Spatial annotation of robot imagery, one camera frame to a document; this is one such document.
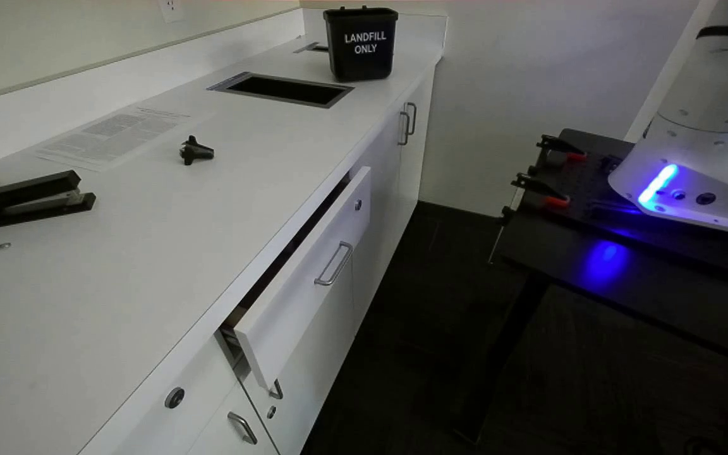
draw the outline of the white wall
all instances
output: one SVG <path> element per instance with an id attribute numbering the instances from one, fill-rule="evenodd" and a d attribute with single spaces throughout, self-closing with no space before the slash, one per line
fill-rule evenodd
<path id="1" fill-rule="evenodd" d="M 298 0 L 0 0 L 0 94 L 298 8 Z"/>
<path id="2" fill-rule="evenodd" d="M 498 214 L 538 134 L 624 135 L 698 0 L 448 0 L 423 200 Z"/>

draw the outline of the blue light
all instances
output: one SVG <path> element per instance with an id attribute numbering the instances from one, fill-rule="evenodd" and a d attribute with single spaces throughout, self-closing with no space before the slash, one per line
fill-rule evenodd
<path id="1" fill-rule="evenodd" d="M 590 253 L 582 271 L 586 287 L 606 287 L 615 283 L 629 262 L 629 253 L 619 241 L 600 240 Z"/>
<path id="2" fill-rule="evenodd" d="M 642 207 L 654 210 L 654 197 L 661 190 L 666 190 L 677 174 L 677 164 L 667 164 L 661 169 L 661 174 L 644 186 L 644 191 L 638 197 Z"/>

